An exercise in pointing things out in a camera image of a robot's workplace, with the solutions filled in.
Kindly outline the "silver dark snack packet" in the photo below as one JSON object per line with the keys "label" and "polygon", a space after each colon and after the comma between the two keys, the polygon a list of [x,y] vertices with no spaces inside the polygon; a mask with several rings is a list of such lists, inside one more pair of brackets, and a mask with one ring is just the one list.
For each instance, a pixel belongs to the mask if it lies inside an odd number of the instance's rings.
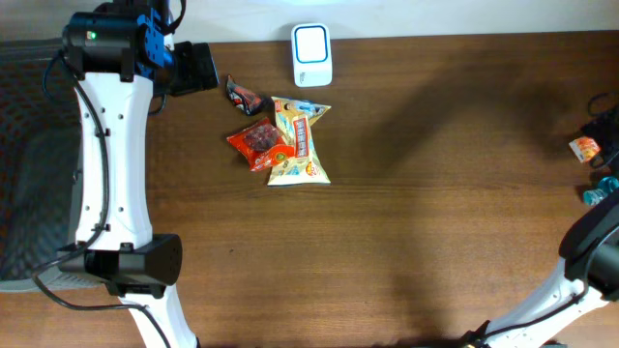
{"label": "silver dark snack packet", "polygon": [[246,116],[254,116],[267,106],[266,97],[239,85],[231,74],[226,76],[225,91],[232,104]]}

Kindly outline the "yellow snack bag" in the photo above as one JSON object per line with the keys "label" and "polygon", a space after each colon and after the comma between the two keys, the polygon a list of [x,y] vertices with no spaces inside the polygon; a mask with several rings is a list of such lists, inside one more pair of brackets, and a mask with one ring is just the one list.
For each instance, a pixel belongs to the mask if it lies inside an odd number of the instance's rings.
{"label": "yellow snack bag", "polygon": [[316,153],[311,127],[331,109],[330,105],[272,97],[276,127],[294,155],[272,167],[267,185],[286,187],[303,184],[330,185]]}

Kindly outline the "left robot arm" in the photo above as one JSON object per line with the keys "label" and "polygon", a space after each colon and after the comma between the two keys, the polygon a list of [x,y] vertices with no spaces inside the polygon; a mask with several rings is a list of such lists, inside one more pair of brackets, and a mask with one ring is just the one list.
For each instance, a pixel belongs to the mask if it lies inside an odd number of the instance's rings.
{"label": "left robot arm", "polygon": [[205,43],[175,43],[181,17],[165,1],[110,1],[74,14],[60,58],[81,118],[81,203],[59,268],[105,286],[149,347],[195,347],[177,281],[183,248],[149,218],[145,139],[153,99],[217,87]]}

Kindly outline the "blue mouthwash bottle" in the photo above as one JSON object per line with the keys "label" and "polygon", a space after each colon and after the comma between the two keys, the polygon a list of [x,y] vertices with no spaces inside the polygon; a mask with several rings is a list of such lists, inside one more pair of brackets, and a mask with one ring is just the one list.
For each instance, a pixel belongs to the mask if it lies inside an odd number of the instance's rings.
{"label": "blue mouthwash bottle", "polygon": [[607,198],[611,193],[618,190],[618,179],[614,176],[602,178],[595,188],[586,190],[582,194],[583,202],[587,206],[596,206]]}

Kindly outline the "red snack bag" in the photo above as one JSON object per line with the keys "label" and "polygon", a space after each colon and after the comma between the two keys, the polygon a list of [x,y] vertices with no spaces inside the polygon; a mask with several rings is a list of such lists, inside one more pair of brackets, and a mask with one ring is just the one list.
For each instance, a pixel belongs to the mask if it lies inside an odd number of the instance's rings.
{"label": "red snack bag", "polygon": [[228,136],[226,141],[246,158],[252,172],[284,163],[296,155],[295,146],[284,141],[268,118]]}

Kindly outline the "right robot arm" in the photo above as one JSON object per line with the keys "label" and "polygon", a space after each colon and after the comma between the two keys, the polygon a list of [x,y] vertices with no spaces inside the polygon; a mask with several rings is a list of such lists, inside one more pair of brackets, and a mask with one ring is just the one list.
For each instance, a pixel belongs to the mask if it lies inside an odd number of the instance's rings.
{"label": "right robot arm", "polygon": [[460,347],[543,347],[581,316],[618,301],[618,108],[597,112],[570,147],[580,159],[598,146],[595,169],[608,167],[602,197],[567,232],[549,278],[508,314],[467,333]]}

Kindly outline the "orange tissue pack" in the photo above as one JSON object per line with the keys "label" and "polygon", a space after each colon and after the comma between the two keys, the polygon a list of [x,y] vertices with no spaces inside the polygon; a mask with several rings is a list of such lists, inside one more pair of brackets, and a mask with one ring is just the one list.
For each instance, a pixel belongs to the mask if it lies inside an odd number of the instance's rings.
{"label": "orange tissue pack", "polygon": [[581,136],[572,140],[569,147],[581,163],[591,161],[601,151],[598,143],[588,136]]}

